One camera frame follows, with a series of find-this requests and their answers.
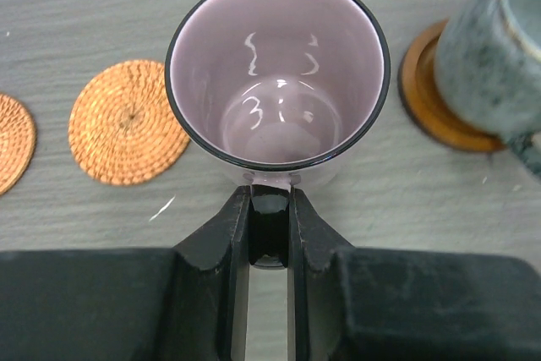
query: gray wooden table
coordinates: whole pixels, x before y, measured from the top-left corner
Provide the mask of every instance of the gray wooden table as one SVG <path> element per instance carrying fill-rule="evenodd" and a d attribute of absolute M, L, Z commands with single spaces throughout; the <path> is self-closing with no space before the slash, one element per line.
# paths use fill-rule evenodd
<path fill-rule="evenodd" d="M 0 198 L 0 249 L 170 246 L 220 208 L 233 185 L 194 143 L 172 169 L 126 189 L 91 180 L 68 146 L 85 84 L 123 60 L 163 61 L 197 1 L 0 0 L 0 90 L 38 127 L 29 170 Z M 465 0 L 363 1 L 389 42 L 390 94 L 345 171 L 309 194 L 314 206 L 356 245 L 510 254 L 541 270 L 541 185 L 508 152 L 491 161 L 427 139 L 396 92 L 409 42 Z M 252 272 L 247 360 L 286 359 L 285 289 L 285 272 Z"/>

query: brown coaster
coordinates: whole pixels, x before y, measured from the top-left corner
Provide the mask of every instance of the brown coaster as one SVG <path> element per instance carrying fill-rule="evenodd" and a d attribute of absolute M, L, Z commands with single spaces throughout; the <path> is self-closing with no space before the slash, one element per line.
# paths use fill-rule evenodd
<path fill-rule="evenodd" d="M 189 142 L 167 101 L 163 64 L 143 60 L 119 63 L 91 80 L 75 102 L 68 135 L 79 166 L 113 185 L 148 181 Z"/>
<path fill-rule="evenodd" d="M 36 126 L 26 108 L 0 94 L 0 195 L 25 172 L 36 147 Z"/>
<path fill-rule="evenodd" d="M 434 54 L 447 20 L 415 39 L 402 60 L 398 89 L 411 119 L 442 144 L 471 152 L 505 149 L 500 139 L 464 123 L 445 104 L 434 81 Z"/>

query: gray mug handle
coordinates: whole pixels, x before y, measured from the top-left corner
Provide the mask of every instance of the gray mug handle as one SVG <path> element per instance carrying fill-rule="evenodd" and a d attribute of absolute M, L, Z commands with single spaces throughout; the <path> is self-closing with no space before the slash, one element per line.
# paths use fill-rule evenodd
<path fill-rule="evenodd" d="M 518 135 L 503 141 L 526 168 L 541 180 L 541 150 L 533 143 L 533 134 Z"/>

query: pink mug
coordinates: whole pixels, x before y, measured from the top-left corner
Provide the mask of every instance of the pink mug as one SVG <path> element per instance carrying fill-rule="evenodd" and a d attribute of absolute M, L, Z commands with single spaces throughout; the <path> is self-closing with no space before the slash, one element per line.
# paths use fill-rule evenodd
<path fill-rule="evenodd" d="M 320 186 L 383 107 L 383 32 L 359 0 L 201 0 L 166 59 L 173 112 L 237 185 Z"/>

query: mug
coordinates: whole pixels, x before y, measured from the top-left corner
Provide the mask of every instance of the mug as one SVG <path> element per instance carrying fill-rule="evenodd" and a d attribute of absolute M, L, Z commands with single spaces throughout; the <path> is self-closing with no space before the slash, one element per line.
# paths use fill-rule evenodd
<path fill-rule="evenodd" d="M 359 0 L 201 0 L 167 51 L 172 110 L 237 185 L 331 180 L 374 124 L 387 44 Z"/>
<path fill-rule="evenodd" d="M 442 33 L 434 77 L 458 117 L 497 134 L 541 178 L 540 0 L 470 0 Z"/>

